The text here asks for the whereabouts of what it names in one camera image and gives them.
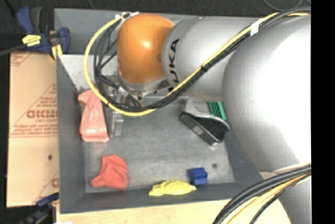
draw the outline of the gray bin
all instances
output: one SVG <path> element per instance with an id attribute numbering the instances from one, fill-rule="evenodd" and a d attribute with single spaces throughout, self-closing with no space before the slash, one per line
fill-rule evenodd
<path id="1" fill-rule="evenodd" d="M 55 27 L 68 27 L 75 34 L 71 36 L 72 51 L 57 59 L 60 213 L 230 199 L 260 181 L 259 171 L 243 151 L 233 130 L 226 134 L 223 143 L 211 148 L 179 120 L 186 95 L 141 119 L 126 117 L 122 135 L 107 143 L 81 139 L 81 108 L 77 98 L 88 89 L 82 65 L 88 39 L 84 39 L 87 43 L 82 39 L 91 37 L 97 26 L 106 23 L 98 23 L 102 14 L 111 20 L 113 13 L 78 9 L 55 11 Z M 91 25 L 79 26 L 78 22 L 87 18 L 92 28 Z M 205 102 L 197 101 L 196 106 L 208 110 Z M 112 154 L 127 162 L 129 187 L 125 191 L 93 188 L 90 184 L 99 174 L 101 158 Z M 188 181 L 187 170 L 197 167 L 204 167 L 208 172 L 209 184 L 182 196 L 148 195 L 151 186 L 161 181 L 174 178 Z"/>

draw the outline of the blue clamp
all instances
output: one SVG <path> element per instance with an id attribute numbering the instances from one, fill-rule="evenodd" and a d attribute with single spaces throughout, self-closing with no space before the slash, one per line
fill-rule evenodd
<path id="1" fill-rule="evenodd" d="M 67 53 L 70 47 L 70 31 L 67 28 L 60 28 L 55 34 L 47 37 L 40 31 L 40 15 L 42 7 L 29 6 L 21 8 L 16 13 L 16 18 L 19 25 L 25 30 L 26 36 L 23 38 L 23 44 L 27 51 L 42 51 L 52 54 L 53 45 L 50 44 L 50 39 L 60 38 L 63 53 Z"/>
<path id="2" fill-rule="evenodd" d="M 203 167 L 190 169 L 188 173 L 190 177 L 190 182 L 193 185 L 198 186 L 208 184 L 208 173 Z"/>

